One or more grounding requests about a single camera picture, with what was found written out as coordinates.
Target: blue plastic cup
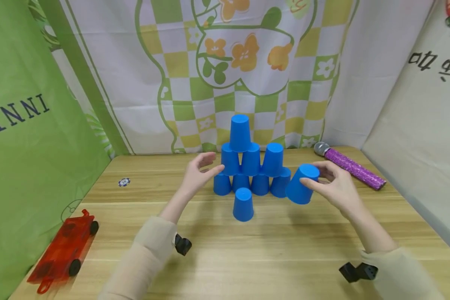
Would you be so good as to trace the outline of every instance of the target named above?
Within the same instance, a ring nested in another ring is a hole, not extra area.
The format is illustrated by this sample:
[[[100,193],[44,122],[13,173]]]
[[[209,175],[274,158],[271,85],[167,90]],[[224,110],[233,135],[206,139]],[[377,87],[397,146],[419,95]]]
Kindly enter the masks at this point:
[[[298,167],[295,175],[293,176],[291,182],[285,189],[286,196],[297,204],[307,204],[310,202],[313,190],[307,188],[300,183],[300,178],[310,178],[312,180],[318,181],[320,171],[314,165],[303,164]]]
[[[232,191],[230,177],[220,172],[213,178],[213,192],[219,196],[228,195]]]
[[[241,222],[250,221],[253,217],[252,192],[249,189],[241,187],[235,192],[233,216]]]
[[[287,167],[282,168],[282,173],[280,176],[273,178],[272,184],[270,185],[270,193],[277,198],[285,198],[285,189],[290,183],[291,171]]]
[[[250,179],[248,178],[247,175],[244,174],[236,174],[233,177],[233,181],[232,181],[232,190],[234,192],[237,192],[238,189],[240,188],[246,188],[246,189],[250,189]]]
[[[267,145],[263,158],[262,171],[268,177],[278,177],[282,173],[284,162],[284,148],[276,142]]]
[[[269,180],[268,176],[258,174],[252,178],[252,193],[257,196],[264,196],[268,194]]]
[[[260,146],[253,142],[242,155],[241,173],[247,176],[255,176],[260,171]]]
[[[222,145],[222,165],[225,166],[222,172],[227,176],[234,176],[240,172],[238,153],[232,151],[227,142]]]
[[[250,148],[250,124],[246,115],[234,115],[230,126],[230,149],[245,152]]]

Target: poker chip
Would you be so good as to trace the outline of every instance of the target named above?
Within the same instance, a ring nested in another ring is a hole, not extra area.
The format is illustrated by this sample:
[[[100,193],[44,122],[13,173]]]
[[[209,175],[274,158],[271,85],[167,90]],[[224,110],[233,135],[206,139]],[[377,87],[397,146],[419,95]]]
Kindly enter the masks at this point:
[[[130,178],[124,178],[118,182],[118,186],[127,186],[130,183]]]

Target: white wall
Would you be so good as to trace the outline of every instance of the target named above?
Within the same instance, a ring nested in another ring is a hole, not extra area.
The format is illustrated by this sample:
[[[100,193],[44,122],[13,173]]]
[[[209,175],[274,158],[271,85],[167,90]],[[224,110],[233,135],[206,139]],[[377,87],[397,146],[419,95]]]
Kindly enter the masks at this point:
[[[437,58],[423,71],[406,64],[363,151],[450,246],[450,76],[439,74],[450,59],[446,17],[437,1],[412,50]]]
[[[433,0],[361,0],[340,59],[322,140],[361,148],[404,66]]]

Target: green backdrop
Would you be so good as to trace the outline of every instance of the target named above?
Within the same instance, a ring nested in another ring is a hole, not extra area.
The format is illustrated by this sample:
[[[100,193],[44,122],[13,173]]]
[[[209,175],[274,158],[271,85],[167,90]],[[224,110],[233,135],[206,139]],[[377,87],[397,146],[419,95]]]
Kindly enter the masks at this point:
[[[26,1],[0,0],[0,299],[108,162]]]

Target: hand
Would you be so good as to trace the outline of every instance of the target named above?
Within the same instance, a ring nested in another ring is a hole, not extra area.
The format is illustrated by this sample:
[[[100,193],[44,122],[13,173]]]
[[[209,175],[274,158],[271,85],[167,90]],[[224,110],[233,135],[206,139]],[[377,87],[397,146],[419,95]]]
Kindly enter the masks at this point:
[[[350,173],[331,161],[317,161],[312,165],[320,170],[320,177],[329,182],[324,180],[316,182],[308,178],[300,178],[300,182],[304,186],[325,197],[328,202],[339,209],[345,218],[350,218],[351,215],[366,209],[358,196]]]
[[[200,170],[200,168],[202,167],[206,167],[207,165],[213,164],[215,158],[216,158],[215,152],[205,152],[198,154],[196,158],[190,161],[190,163],[188,163],[187,165],[187,168],[185,169],[185,175],[183,177],[180,189],[186,190],[193,196],[210,179],[218,175],[218,173],[222,172],[223,169],[225,168],[224,165],[217,165],[213,167],[211,170],[209,170],[209,168],[204,168],[203,170]]]

